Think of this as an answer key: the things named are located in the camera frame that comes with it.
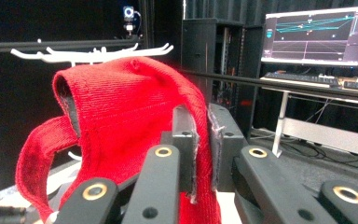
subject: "white plastic hanger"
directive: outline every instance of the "white plastic hanger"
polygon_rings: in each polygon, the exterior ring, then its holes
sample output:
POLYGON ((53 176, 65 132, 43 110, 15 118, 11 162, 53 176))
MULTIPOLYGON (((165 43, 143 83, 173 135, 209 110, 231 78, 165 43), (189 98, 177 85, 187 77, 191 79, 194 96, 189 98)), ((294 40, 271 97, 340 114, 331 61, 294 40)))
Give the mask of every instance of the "white plastic hanger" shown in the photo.
POLYGON ((39 51, 36 54, 25 54, 19 52, 16 49, 13 49, 10 53, 26 60, 42 60, 46 63, 71 63, 72 66, 75 66, 76 63, 105 63, 125 57, 165 55, 173 50, 173 46, 169 46, 169 44, 156 49, 136 50, 137 47, 138 44, 132 48, 122 49, 114 52, 106 52, 106 48, 102 48, 101 51, 94 49, 93 52, 88 53, 75 51, 55 51, 51 48, 47 48, 49 54, 43 54, 39 51))

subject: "knit garment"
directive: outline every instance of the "knit garment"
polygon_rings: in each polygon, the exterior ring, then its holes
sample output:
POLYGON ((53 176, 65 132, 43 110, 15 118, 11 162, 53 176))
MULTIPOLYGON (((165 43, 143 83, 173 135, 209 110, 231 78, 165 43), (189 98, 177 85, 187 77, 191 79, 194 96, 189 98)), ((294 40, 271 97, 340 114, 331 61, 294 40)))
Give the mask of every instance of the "knit garment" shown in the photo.
POLYGON ((46 194, 54 153, 79 145, 82 164, 61 206, 82 182, 105 177, 120 184, 138 174, 148 149, 172 129, 172 111, 185 105, 200 136, 197 150, 196 203, 181 193, 180 223, 220 223, 211 188, 212 155, 207 111, 200 91, 169 66, 137 57, 79 65, 58 72, 53 89, 64 116, 35 128, 25 142, 16 171, 22 196, 42 220, 53 212, 46 194))

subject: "red knitted fabric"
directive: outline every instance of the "red knitted fabric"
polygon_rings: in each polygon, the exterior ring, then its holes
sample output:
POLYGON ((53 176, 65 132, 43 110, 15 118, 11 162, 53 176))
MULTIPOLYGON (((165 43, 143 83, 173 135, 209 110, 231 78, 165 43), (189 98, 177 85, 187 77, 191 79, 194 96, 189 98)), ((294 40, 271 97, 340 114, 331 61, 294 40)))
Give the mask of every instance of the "red knitted fabric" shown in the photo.
POLYGON ((220 223, 211 191, 206 106, 192 83, 163 63, 126 58, 60 71, 53 88, 65 116, 45 122, 29 135, 16 172, 19 192, 43 220, 52 212, 46 184, 54 152, 75 144, 82 149, 81 169, 62 197, 64 204, 85 180, 106 177, 120 184, 139 173, 147 150, 159 143, 162 131, 172 129, 172 110, 185 105, 197 123, 200 142, 197 203, 181 195, 180 223, 220 223))

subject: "computer screen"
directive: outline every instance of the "computer screen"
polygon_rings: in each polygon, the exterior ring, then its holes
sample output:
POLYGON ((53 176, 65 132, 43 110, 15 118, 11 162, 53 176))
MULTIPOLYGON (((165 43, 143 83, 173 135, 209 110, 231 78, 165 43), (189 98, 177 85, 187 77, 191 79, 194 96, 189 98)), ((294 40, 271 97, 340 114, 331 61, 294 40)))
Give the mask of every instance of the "computer screen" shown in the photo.
POLYGON ((358 65, 358 7, 267 14, 261 61, 358 65))

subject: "metal ring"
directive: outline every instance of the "metal ring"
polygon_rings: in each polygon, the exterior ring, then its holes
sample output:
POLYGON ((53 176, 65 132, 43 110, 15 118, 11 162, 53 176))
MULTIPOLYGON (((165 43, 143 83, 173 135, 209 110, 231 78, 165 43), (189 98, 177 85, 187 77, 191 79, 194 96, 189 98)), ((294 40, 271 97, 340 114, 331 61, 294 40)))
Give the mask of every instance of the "metal ring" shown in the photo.
POLYGON ((344 200, 347 203, 358 203, 358 192, 354 189, 350 189, 347 187, 341 187, 341 186, 335 186, 335 187, 333 187, 333 191, 338 196, 338 198, 344 200), (351 198, 351 197, 345 195, 344 193, 342 193, 342 191, 347 191, 347 192, 353 194, 354 198, 351 198))
POLYGON ((94 201, 94 200, 97 200, 99 198, 102 198, 105 195, 106 192, 107 192, 107 186, 105 184, 101 184, 101 183, 93 184, 91 186, 88 186, 83 191, 83 198, 88 200, 88 201, 94 201), (95 189, 95 188, 100 188, 101 192, 99 192, 97 194, 90 194, 90 191, 92 189, 95 189))
POLYGON ((267 157, 267 152, 261 148, 251 148, 249 149, 249 154, 257 158, 267 157))
POLYGON ((168 147, 159 147, 155 153, 158 157, 169 157, 172 155, 172 150, 168 147))

